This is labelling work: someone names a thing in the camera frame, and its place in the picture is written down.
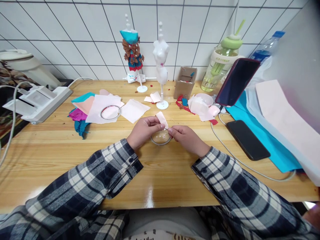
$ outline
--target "cardboard box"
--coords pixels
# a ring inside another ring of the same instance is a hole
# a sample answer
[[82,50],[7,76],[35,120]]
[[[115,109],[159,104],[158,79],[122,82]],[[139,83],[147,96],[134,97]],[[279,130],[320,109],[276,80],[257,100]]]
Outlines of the cardboard box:
[[196,81],[197,71],[197,68],[180,67],[176,88],[173,94],[174,99],[178,99],[181,95],[183,95],[183,98],[190,98],[194,82]]

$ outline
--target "white tile wall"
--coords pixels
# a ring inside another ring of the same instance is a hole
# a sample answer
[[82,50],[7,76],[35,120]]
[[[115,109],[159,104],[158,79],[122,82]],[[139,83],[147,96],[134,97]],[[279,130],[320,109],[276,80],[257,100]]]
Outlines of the white tile wall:
[[[241,55],[282,30],[308,0],[240,0],[236,28],[246,19],[240,35]],[[121,80],[129,71],[124,60],[120,30],[131,28],[140,36],[145,56],[140,73],[155,76],[152,55],[158,23],[170,46],[168,79],[180,66],[198,68],[201,80],[213,48],[233,33],[237,0],[5,0],[0,2],[0,51],[25,49],[58,78],[88,76]]]

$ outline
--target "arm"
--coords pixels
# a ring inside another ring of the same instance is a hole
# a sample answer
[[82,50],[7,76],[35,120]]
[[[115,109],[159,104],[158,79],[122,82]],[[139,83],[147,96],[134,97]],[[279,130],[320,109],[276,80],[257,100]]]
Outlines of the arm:
[[134,150],[164,128],[155,118],[140,119],[128,141],[95,152],[26,205],[0,217],[0,239],[47,239],[74,218],[91,217],[105,198],[115,197],[143,168]]
[[190,128],[176,127],[169,129],[170,134],[200,157],[192,170],[216,196],[224,220],[236,235],[316,238],[315,229],[288,201],[242,169],[232,157],[210,148]]

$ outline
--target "green lid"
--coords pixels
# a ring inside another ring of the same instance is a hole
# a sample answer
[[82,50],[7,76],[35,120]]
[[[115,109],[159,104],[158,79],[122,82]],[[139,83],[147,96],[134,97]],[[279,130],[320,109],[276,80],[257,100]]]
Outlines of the green lid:
[[221,46],[223,48],[239,49],[242,43],[243,41],[240,39],[240,36],[235,36],[232,34],[222,40]]

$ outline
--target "smartphone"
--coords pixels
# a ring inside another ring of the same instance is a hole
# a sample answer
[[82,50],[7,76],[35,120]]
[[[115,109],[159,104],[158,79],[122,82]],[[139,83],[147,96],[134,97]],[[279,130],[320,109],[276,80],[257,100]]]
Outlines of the smartphone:
[[257,161],[270,157],[269,151],[264,147],[244,121],[238,120],[228,122],[227,128],[248,158],[253,161]]
[[257,60],[237,59],[232,65],[215,102],[222,106],[233,106],[259,67],[260,62]]

